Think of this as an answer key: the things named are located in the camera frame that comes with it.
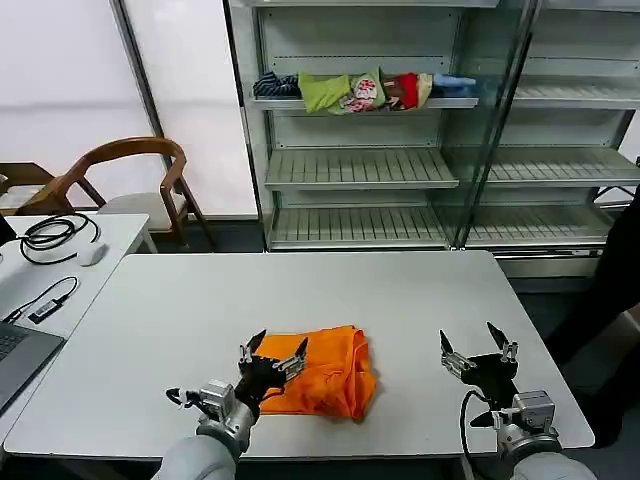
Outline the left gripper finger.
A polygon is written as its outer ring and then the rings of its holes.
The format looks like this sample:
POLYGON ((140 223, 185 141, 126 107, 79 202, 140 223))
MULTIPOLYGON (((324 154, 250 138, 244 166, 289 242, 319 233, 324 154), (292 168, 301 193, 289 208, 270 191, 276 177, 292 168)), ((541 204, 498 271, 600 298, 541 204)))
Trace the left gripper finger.
POLYGON ((263 329, 257 334, 253 335, 245 344, 240 345, 239 364, 249 364, 253 361, 255 352, 261 345, 265 336, 266 330, 263 329))
POLYGON ((307 345, 308 338, 305 337, 292 356, 277 361, 273 364, 273 368, 284 375, 299 375, 306 366, 307 345))

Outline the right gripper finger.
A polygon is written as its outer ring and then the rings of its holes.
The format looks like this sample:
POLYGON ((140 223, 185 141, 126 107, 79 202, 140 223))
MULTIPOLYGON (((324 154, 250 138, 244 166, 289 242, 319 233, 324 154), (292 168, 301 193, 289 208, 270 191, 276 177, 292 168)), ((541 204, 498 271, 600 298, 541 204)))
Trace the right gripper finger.
POLYGON ((441 364, 451 374, 462 374, 476 367, 476 364, 456 352, 443 330, 439 331, 441 346, 441 364))
POLYGON ((504 332, 491 322, 487 323, 487 327, 497 347, 501 350, 500 360, 502 362, 516 362, 519 344, 509 341, 504 332))

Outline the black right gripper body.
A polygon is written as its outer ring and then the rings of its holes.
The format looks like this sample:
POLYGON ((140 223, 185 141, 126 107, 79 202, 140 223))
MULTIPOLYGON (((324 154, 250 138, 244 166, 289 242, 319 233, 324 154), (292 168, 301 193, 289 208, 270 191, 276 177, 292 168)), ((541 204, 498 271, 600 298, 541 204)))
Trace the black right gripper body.
POLYGON ((492 407, 510 407, 518 390, 513 382, 518 363, 502 361, 498 353, 477 355, 469 358, 473 363, 469 369, 461 373, 461 381, 480 389, 492 407))

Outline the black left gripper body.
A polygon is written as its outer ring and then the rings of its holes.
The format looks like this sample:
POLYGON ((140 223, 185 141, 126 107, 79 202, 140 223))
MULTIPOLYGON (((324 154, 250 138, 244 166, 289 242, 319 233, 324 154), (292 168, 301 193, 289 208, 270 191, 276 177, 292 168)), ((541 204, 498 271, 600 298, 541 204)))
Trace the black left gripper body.
POLYGON ((282 394, 286 384, 286 373, 280 369, 279 360, 254 355, 238 362, 240 380, 235 387, 235 396, 247 406, 259 406, 270 396, 282 394))

